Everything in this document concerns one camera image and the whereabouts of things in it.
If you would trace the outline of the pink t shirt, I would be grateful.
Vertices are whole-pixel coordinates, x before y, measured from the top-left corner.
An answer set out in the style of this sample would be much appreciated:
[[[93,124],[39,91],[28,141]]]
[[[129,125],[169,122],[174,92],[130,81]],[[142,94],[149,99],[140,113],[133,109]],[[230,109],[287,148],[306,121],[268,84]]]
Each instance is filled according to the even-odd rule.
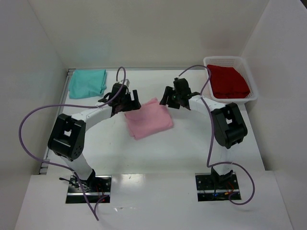
[[[130,136],[139,140],[173,127],[173,120],[168,109],[160,105],[157,98],[152,98],[140,109],[125,113]]]

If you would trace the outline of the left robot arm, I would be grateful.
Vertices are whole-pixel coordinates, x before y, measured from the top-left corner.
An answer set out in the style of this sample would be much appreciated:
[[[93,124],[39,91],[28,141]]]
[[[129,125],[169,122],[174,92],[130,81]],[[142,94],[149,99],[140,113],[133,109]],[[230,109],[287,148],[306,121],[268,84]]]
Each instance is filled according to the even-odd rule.
[[[127,85],[115,83],[112,91],[100,99],[94,108],[73,115],[60,114],[56,119],[47,146],[78,174],[85,186],[94,189],[100,182],[95,176],[94,169],[83,155],[86,132],[120,112],[140,108],[137,90],[130,92]]]

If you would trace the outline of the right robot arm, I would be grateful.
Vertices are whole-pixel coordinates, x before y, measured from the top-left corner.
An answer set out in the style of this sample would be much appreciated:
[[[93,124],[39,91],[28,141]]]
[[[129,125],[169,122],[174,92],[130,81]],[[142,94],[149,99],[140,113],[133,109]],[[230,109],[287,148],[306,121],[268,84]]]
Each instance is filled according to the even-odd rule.
[[[160,105],[174,109],[184,107],[188,110],[207,115],[210,119],[211,140],[206,164],[208,168],[211,168],[211,181],[217,188],[231,178],[233,170],[226,174],[220,174],[214,168],[217,165],[229,164],[228,161],[221,161],[210,165],[213,141],[215,140],[226,149],[241,143],[248,133],[244,119],[236,103],[219,103],[201,95],[199,92],[192,92],[185,78],[175,78],[173,84],[174,86],[167,86],[165,88]]]

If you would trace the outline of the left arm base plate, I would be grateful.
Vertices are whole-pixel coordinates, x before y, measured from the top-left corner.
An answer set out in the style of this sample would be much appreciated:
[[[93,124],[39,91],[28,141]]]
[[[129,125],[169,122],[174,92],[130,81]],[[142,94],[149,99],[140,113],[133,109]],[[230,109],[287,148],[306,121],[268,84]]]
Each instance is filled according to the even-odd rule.
[[[80,184],[77,181],[75,175],[72,175],[69,180],[60,178],[61,180],[69,182],[67,195],[66,195],[66,204],[84,204],[86,200],[80,188]],[[96,176],[98,181],[93,187],[88,187],[83,183],[83,188],[86,194],[86,197],[89,203],[94,204],[99,199],[100,203],[110,203],[110,192],[111,192],[111,175],[98,175]]]

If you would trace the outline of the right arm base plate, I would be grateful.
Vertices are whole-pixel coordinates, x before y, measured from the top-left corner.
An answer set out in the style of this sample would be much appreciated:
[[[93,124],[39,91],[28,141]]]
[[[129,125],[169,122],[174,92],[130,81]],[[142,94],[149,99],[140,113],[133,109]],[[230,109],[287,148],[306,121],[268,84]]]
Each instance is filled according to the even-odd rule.
[[[195,175],[197,198],[199,202],[241,200],[241,194],[236,174],[221,185],[214,185],[209,173]]]

